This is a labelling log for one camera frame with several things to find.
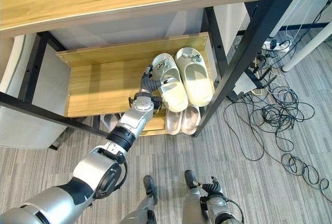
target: robotic hand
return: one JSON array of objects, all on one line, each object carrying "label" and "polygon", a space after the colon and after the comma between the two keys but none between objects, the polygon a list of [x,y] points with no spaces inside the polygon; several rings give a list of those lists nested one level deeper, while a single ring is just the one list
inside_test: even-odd
[{"label": "robotic hand", "polygon": [[[200,198],[202,212],[208,212],[208,218],[213,224],[243,224],[244,217],[240,206],[231,199],[224,196],[219,181],[215,177],[212,178],[211,184],[201,184],[193,181],[193,184],[201,187],[208,193],[206,197]],[[235,204],[241,212],[241,221],[237,220],[234,214],[227,206],[227,202]]]},{"label": "robotic hand", "polygon": [[[127,152],[139,137],[145,124],[153,117],[154,108],[161,107],[161,98],[152,95],[163,81],[149,79],[152,65],[141,79],[140,91],[135,95],[131,108],[125,112],[110,132],[103,146],[95,147],[75,167],[72,179],[65,185],[55,186],[12,208],[0,216],[3,224],[61,224],[74,223],[82,212],[96,199],[109,196],[119,189],[127,176]],[[126,169],[123,180],[121,164]]]}]

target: white wall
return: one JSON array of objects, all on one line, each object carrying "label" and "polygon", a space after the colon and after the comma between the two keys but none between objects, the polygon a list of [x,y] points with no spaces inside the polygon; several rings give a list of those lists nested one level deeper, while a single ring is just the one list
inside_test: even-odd
[{"label": "white wall", "polygon": [[[292,15],[285,21],[283,25],[301,24],[308,10],[304,23],[311,23],[319,11],[324,7],[328,0],[301,0],[293,11]],[[322,14],[320,23],[332,21],[332,5],[330,5]]]},{"label": "white wall", "polygon": [[69,49],[199,33],[203,9],[73,26],[51,33]]}]

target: extension cord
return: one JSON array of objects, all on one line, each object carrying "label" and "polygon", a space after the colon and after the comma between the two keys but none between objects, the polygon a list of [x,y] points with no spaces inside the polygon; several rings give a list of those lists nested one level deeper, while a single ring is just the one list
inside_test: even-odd
[{"label": "extension cord", "polygon": [[286,44],[282,44],[282,45],[279,45],[280,43],[277,43],[276,47],[274,49],[270,48],[270,44],[271,44],[270,41],[265,41],[264,44],[263,44],[263,46],[262,46],[262,49],[265,49],[265,50],[274,50],[274,51],[279,51],[279,52],[288,52],[289,51],[289,47],[288,47],[289,46],[289,42],[287,42]]}]

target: gray carpet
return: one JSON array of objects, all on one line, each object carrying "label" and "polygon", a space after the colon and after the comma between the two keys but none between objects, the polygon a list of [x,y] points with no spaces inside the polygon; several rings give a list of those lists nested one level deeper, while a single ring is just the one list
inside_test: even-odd
[{"label": "gray carpet", "polygon": [[[317,32],[311,30],[299,49]],[[284,32],[279,35],[285,38]],[[332,180],[332,49],[321,44],[285,76],[300,101],[313,105],[316,114],[284,135],[294,142],[294,154]],[[228,104],[222,103],[198,138],[185,134],[139,138],[130,150],[125,185],[110,197],[96,201],[77,223],[120,222],[145,196],[142,180],[146,174],[155,179],[158,187],[159,202],[155,209],[158,223],[181,223],[187,169],[194,170],[201,182],[216,176],[225,194],[242,207],[246,223],[332,223],[332,204],[302,177],[289,174],[267,156],[257,162],[244,158],[223,120]],[[249,128],[241,124],[232,110],[228,119],[238,132],[245,153],[257,156],[260,146]],[[85,123],[92,124],[92,119],[87,118]],[[264,133],[263,137],[270,153],[280,158],[282,152],[275,145],[274,134]],[[1,213],[48,187],[66,183],[79,160],[105,141],[67,129],[58,142],[61,144],[58,151],[0,149]],[[326,193],[332,198],[332,186]],[[236,207],[230,208],[239,215]]]}]

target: slipper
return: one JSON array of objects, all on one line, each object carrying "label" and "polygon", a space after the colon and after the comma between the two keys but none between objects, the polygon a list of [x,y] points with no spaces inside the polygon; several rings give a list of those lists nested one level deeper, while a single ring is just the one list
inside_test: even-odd
[{"label": "slipper", "polygon": [[174,113],[186,109],[188,97],[174,59],[167,53],[159,54],[154,58],[152,65],[154,80],[174,78],[172,82],[164,84],[158,89],[166,108]]},{"label": "slipper", "polygon": [[168,134],[175,135],[180,132],[182,115],[183,111],[174,113],[168,109],[166,110],[165,129]]},{"label": "slipper", "polygon": [[176,53],[175,62],[190,103],[195,106],[208,105],[213,92],[203,56],[196,49],[186,47]]},{"label": "slipper", "polygon": [[194,134],[200,121],[199,108],[197,106],[188,106],[183,112],[181,131],[188,135]]}]

